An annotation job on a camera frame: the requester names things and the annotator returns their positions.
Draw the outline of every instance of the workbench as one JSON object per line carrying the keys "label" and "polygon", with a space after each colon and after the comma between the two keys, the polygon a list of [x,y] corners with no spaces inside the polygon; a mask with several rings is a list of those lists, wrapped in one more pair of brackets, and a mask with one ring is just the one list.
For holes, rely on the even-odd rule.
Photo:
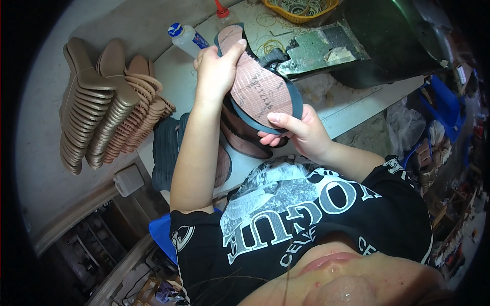
{"label": "workbench", "polygon": [[[250,4],[248,1],[242,1],[230,9],[238,15],[240,22],[245,24],[250,48],[259,57],[273,47],[284,50],[293,37],[310,31],[306,26],[288,22],[261,3]],[[215,18],[216,16],[212,16],[196,27],[196,31],[210,45],[214,44],[214,38],[218,33]],[[154,65],[156,78],[163,85],[161,95],[176,106],[177,110],[172,117],[179,119],[182,114],[191,111],[194,103],[197,72],[193,68],[193,58],[179,48],[171,46],[155,61]],[[356,90],[336,83],[330,89],[333,106],[314,105],[314,107],[330,138],[333,139],[383,111],[420,87],[423,82],[424,77],[418,76],[365,90]],[[235,151],[223,136],[220,142],[231,157],[232,173],[223,186],[214,190],[215,198],[238,187],[252,169],[264,162]],[[138,154],[150,176],[154,167],[152,148],[153,134],[138,148]],[[297,154],[291,142],[282,148],[273,149],[273,152],[272,159]],[[169,203],[170,192],[164,190],[161,193]]]}

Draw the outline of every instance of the woman's lips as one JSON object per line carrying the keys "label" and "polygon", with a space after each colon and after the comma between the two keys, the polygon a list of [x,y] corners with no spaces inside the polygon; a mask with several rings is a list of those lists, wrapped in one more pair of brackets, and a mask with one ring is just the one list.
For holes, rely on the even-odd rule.
{"label": "woman's lips", "polygon": [[315,259],[311,263],[307,264],[303,270],[298,274],[298,276],[305,274],[308,271],[315,270],[319,268],[322,265],[327,264],[329,261],[332,261],[334,259],[336,260],[344,260],[347,261],[352,258],[361,258],[362,256],[357,254],[357,253],[349,253],[349,252],[344,252],[344,253],[334,253],[330,254],[327,256],[320,257],[318,259]]}

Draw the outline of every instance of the wall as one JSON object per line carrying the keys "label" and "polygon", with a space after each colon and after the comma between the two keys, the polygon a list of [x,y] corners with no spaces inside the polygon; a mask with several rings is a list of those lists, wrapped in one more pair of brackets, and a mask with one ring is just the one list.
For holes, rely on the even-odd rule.
{"label": "wall", "polygon": [[[222,1],[227,6],[236,2]],[[84,161],[78,176],[64,169],[59,159],[58,109],[70,74],[62,52],[66,41],[72,36],[84,39],[94,60],[105,44],[118,37],[125,43],[128,59],[141,53],[155,60],[171,45],[169,25],[195,25],[215,10],[212,0],[74,0],[70,4],[39,51],[20,106],[17,186],[31,237],[137,157],[136,153],[122,155],[96,171]]]}

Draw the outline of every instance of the black t-shirt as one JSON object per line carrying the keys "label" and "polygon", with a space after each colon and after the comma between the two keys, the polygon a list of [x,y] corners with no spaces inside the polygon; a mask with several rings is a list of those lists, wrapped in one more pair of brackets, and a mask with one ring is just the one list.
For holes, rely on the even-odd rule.
{"label": "black t-shirt", "polygon": [[255,168],[222,214],[173,211],[170,236],[190,304],[237,305],[332,231],[350,236],[360,254],[426,264],[427,207],[396,157],[386,159],[359,184],[282,157]]}

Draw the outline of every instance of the glue bottle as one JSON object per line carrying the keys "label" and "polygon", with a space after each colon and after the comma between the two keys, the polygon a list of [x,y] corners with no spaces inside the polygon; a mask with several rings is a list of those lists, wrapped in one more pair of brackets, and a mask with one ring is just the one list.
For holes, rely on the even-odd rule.
{"label": "glue bottle", "polygon": [[218,18],[216,26],[218,27],[219,31],[223,30],[231,24],[236,24],[239,21],[238,16],[230,11],[227,7],[223,7],[219,0],[215,0],[215,2],[216,7],[218,8],[218,10],[216,11],[216,17]]}
{"label": "glue bottle", "polygon": [[174,23],[168,33],[172,36],[172,43],[193,58],[197,58],[199,50],[209,47],[208,42],[190,25]]}

